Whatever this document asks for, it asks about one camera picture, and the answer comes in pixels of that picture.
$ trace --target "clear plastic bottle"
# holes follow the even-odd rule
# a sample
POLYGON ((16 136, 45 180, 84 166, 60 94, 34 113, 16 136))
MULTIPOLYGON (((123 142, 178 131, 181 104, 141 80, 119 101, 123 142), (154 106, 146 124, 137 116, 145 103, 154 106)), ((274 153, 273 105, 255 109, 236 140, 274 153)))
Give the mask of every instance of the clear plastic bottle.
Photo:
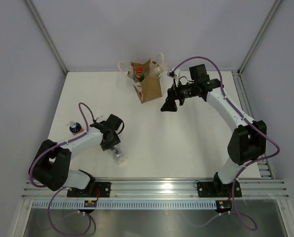
POLYGON ((119 145, 113 146, 109 149, 110 154, 113 156, 113 159, 116 163, 122 164, 125 162, 124 155, 119 145))

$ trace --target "plastic bottle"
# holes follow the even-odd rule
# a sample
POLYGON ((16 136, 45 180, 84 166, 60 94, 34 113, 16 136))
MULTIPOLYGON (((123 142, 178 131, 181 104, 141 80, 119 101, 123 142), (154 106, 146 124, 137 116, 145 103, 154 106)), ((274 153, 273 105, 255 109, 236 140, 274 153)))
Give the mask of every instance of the plastic bottle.
POLYGON ((69 125, 69 130, 73 135, 76 135, 84 131, 82 126, 78 122, 70 121, 68 125, 69 125))
POLYGON ((142 82, 144 80, 143 68, 142 67, 137 67, 137 69, 136 69, 136 71, 134 73, 134 76, 135 76, 136 81, 142 82))
POLYGON ((109 152, 117 164, 122 164, 125 162, 124 155, 119 145, 109 148, 109 152))

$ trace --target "metal floor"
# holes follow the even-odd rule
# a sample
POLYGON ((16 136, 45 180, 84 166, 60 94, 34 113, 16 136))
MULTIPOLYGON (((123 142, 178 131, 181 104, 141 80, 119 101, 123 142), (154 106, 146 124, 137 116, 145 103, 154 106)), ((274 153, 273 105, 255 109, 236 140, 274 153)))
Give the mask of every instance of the metal floor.
MULTIPOLYGON (((88 237, 286 237, 277 202, 274 200, 238 201, 241 212, 252 216, 258 230, 245 229, 235 215, 222 216, 203 228, 193 224, 203 224, 216 215, 213 210, 95 210, 91 216, 96 222, 88 237)), ((71 210, 51 210, 54 223, 61 220, 71 210)), ((88 218, 73 215, 56 225, 69 234, 83 232, 88 226, 88 218)), ((59 237, 50 228, 46 209, 32 209, 25 230, 25 237, 59 237)))

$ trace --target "black mounting plate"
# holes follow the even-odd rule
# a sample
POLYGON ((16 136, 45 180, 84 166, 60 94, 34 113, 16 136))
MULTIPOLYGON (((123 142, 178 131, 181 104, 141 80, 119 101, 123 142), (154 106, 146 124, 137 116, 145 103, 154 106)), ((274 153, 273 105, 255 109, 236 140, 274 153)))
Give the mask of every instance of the black mounting plate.
POLYGON ((72 190, 68 190, 67 197, 68 198, 96 198, 97 194, 95 192, 96 189, 100 191, 100 198, 109 198, 111 192, 111 182, 95 182, 94 191, 90 195, 85 195, 80 191, 80 189, 72 188, 72 190))
MULTIPOLYGON (((209 197, 210 198, 223 198, 223 197, 228 198, 232 189, 232 183, 223 184, 222 189, 219 192, 217 192, 213 186, 212 181, 207 181, 207 182, 199 181, 196 183, 196 186, 197 186, 197 193, 199 198, 209 198, 209 197)), ((234 195, 235 195, 235 198, 242 197, 240 184, 238 182, 236 182, 235 184, 234 195)))

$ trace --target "white table surface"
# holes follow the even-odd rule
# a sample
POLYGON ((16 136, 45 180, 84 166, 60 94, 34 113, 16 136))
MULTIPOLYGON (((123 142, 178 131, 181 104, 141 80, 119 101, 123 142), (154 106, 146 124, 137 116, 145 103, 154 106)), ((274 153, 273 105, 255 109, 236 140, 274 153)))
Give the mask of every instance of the white table surface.
MULTIPOLYGON (((217 72, 208 72, 211 79, 217 72)), ((189 72, 181 72, 189 77, 189 72)), ((239 105, 231 72, 222 72, 226 91, 239 105)), ((178 111, 160 112, 172 80, 160 79, 163 97, 141 104, 130 81, 119 72, 68 73, 49 138, 72 137, 66 124, 85 123, 78 103, 86 103, 95 117, 110 114, 125 122, 120 134, 126 162, 118 165, 100 146, 89 148, 71 161, 72 169, 82 169, 100 178, 211 178, 228 158, 231 131, 220 115, 201 98, 188 98, 178 111)), ((84 108, 89 123, 91 116, 84 108)), ((260 178, 257 164, 240 177, 260 178)))

